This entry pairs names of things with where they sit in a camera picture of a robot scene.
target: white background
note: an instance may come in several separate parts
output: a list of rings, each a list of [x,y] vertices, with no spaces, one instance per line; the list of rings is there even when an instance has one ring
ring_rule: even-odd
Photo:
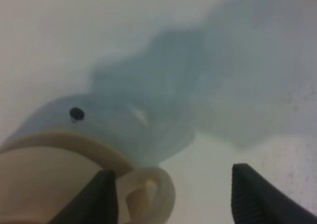
[[[142,69],[131,67],[124,79],[148,78],[142,86],[158,100],[190,98],[195,117],[193,142],[161,163],[177,191],[170,223],[232,223],[235,162],[317,212],[316,6],[0,0],[0,139],[50,101],[96,92],[99,61],[127,68],[141,55]]]

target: black dot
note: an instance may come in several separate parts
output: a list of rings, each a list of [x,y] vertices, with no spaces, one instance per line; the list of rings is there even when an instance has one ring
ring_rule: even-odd
[[[72,108],[69,110],[70,117],[77,121],[82,121],[85,118],[85,113],[79,108]]]

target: black eye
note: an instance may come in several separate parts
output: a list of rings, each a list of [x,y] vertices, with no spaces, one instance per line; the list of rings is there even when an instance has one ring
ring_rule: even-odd
[[[69,110],[70,117],[75,121],[82,121],[85,118],[85,113],[79,108],[72,108]]]

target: white surface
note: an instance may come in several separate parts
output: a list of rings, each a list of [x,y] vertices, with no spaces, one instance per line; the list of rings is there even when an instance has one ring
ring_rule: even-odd
[[[195,114],[194,142],[161,163],[177,190],[170,223],[232,222],[234,162],[250,163],[317,212],[316,6],[315,0],[0,0],[0,139],[49,101],[95,93],[99,61],[129,64],[140,53],[143,68],[154,70],[130,67],[125,78],[139,76],[158,100],[183,81],[179,97],[191,95]]]

